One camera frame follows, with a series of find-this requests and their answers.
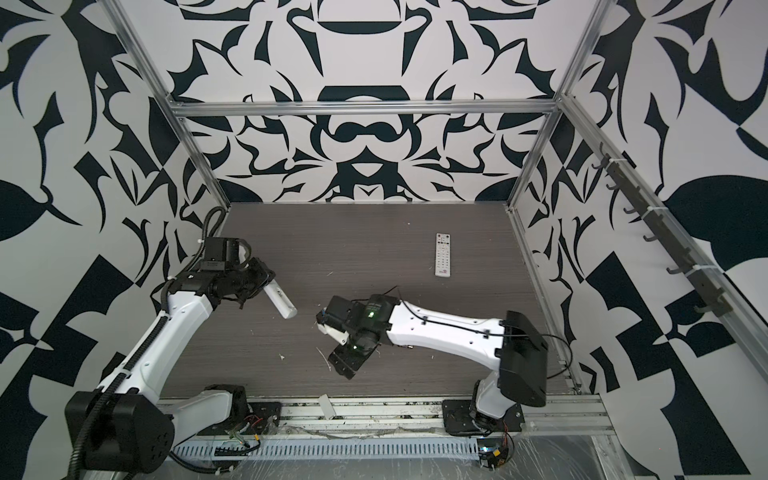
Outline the white remote control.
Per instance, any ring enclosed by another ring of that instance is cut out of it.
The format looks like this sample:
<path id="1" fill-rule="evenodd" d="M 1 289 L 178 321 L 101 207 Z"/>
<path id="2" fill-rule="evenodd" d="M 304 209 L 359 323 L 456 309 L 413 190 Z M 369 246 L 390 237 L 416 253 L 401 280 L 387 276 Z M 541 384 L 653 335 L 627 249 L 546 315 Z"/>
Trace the white remote control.
<path id="1" fill-rule="evenodd" d="M 276 280 L 267 284 L 263 291 L 284 319 L 291 319 L 297 315 L 297 308 Z"/>

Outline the white battery cover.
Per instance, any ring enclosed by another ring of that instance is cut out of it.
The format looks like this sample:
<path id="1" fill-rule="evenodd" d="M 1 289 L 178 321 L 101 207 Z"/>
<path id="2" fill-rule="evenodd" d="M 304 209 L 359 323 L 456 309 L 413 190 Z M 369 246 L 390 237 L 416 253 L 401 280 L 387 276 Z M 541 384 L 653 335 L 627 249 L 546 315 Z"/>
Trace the white battery cover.
<path id="1" fill-rule="evenodd" d="M 325 419 L 333 420 L 337 416 L 335 407 L 327 394 L 323 394 L 318 398 L 318 404 Z"/>

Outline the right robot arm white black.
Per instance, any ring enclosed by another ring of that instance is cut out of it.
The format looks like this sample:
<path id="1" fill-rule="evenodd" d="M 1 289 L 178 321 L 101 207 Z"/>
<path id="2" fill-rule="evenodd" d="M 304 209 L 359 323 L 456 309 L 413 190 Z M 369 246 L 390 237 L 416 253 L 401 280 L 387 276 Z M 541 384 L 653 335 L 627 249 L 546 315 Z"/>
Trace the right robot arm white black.
<path id="1" fill-rule="evenodd" d="M 353 378 L 378 347 L 419 347 L 471 360 L 489 370 L 473 394 L 475 416 L 500 420 L 514 405 L 547 403 L 549 344 L 523 314 L 471 318 L 427 310 L 384 294 L 365 301 L 334 296 L 316 315 L 318 330 L 338 346 L 328 357 Z"/>

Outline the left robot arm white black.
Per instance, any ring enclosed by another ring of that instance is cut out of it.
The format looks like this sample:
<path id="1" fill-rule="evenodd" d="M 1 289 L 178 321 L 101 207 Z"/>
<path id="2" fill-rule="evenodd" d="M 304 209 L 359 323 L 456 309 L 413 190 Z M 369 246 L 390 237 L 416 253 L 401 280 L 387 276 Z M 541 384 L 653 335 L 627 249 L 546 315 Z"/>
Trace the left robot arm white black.
<path id="1" fill-rule="evenodd" d="M 129 355 L 94 390 L 77 392 L 67 403 L 68 478 L 151 473 L 199 432 L 240 427 L 249 412 L 241 386 L 213 385 L 172 407 L 159 400 L 181 354 L 216 307 L 225 301 L 243 306 L 260 293 L 283 318 L 296 315 L 275 272 L 246 241 L 200 240 L 189 265 L 164 284 L 160 312 Z"/>

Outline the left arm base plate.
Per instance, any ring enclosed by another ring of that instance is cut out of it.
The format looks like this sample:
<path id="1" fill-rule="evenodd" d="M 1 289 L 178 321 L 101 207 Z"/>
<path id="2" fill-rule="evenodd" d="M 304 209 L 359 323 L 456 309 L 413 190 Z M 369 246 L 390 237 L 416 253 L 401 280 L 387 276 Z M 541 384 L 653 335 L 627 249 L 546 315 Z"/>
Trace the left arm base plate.
<path id="1" fill-rule="evenodd" d="M 281 411 L 282 404 L 278 401 L 236 403 L 227 419 L 203 429 L 197 435 L 227 435 L 234 429 L 244 434 L 264 434 L 280 424 Z"/>

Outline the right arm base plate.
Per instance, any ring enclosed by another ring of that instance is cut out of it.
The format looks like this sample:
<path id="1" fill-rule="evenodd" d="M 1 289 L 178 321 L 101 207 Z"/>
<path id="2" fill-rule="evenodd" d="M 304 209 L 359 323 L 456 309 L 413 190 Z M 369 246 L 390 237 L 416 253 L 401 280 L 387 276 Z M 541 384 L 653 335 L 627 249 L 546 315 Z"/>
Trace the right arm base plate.
<path id="1" fill-rule="evenodd" d="M 492 419 L 476 413 L 470 400 L 443 400 L 441 402 L 444 430 L 452 436 L 488 436 L 496 432 L 518 433 L 523 429 L 525 417 L 519 404 L 514 404 L 501 419 Z"/>

